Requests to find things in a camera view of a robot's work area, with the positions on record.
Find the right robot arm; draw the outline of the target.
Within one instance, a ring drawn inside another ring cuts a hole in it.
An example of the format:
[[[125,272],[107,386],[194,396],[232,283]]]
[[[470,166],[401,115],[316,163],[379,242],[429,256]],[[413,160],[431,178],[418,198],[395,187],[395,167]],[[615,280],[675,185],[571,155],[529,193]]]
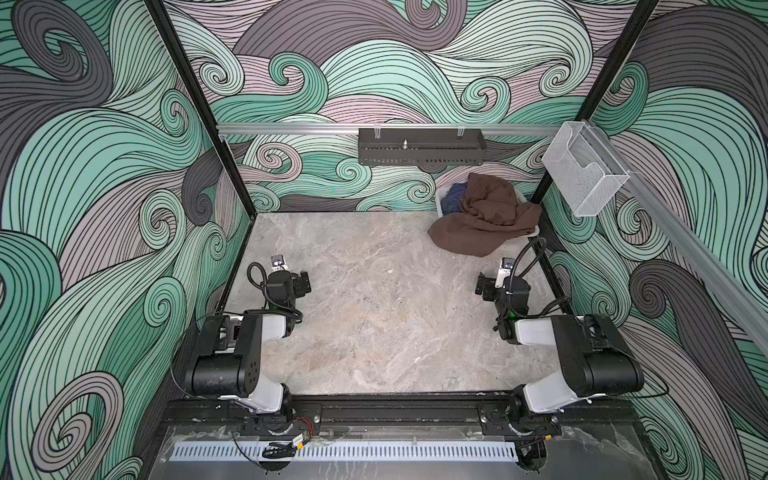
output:
[[[553,373],[518,389],[523,412],[550,414],[583,400],[638,393],[644,387],[640,362],[609,318],[553,315],[554,303],[529,315],[530,285],[512,275],[498,280],[480,274],[475,293],[494,304],[494,330],[503,341],[552,347],[557,353],[558,368]]]

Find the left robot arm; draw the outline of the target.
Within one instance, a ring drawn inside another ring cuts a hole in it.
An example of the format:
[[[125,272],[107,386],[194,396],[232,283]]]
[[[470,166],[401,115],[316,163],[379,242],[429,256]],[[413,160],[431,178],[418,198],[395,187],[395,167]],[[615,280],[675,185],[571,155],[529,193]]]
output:
[[[262,372],[262,347],[289,337],[303,322],[296,301],[312,291],[309,274],[276,270],[267,273],[257,262],[249,266],[262,274],[254,285],[266,306],[242,313],[207,317],[183,377],[187,395],[232,401],[256,414],[293,416],[289,387]]]

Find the brown trousers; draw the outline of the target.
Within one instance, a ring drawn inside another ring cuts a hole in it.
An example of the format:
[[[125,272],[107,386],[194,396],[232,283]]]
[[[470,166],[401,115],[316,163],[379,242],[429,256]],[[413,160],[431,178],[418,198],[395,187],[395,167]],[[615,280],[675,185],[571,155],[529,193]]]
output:
[[[485,257],[509,240],[531,235],[538,226],[542,207],[519,201],[510,182],[471,173],[466,184],[462,211],[443,214],[427,231],[437,247]]]

